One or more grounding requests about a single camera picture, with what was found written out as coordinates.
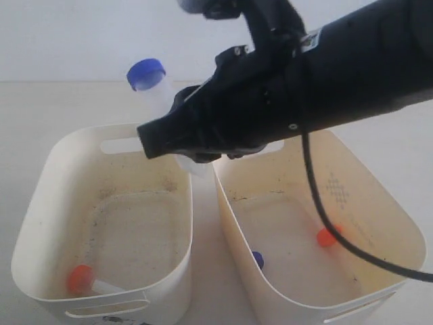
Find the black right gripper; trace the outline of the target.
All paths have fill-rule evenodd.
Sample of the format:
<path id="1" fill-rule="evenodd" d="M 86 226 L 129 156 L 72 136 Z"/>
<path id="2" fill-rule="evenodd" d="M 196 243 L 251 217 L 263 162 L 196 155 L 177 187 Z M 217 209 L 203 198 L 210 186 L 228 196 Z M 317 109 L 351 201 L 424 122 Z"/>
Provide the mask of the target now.
<path id="1" fill-rule="evenodd" d="M 207 149 L 268 144 L 432 98 L 431 20 L 338 20 L 282 74 L 212 100 Z"/>

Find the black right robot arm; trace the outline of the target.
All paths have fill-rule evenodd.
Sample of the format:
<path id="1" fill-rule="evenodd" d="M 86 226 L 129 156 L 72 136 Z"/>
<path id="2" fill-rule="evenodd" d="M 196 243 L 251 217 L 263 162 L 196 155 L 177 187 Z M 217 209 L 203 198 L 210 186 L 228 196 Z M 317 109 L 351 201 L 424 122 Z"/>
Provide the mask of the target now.
<path id="1" fill-rule="evenodd" d="M 148 158 L 239 158 L 432 99 L 431 1 L 374 1 L 310 32 L 288 1 L 179 5 L 211 20 L 244 17 L 254 49 L 221 52 L 207 81 L 138 127 Z"/>

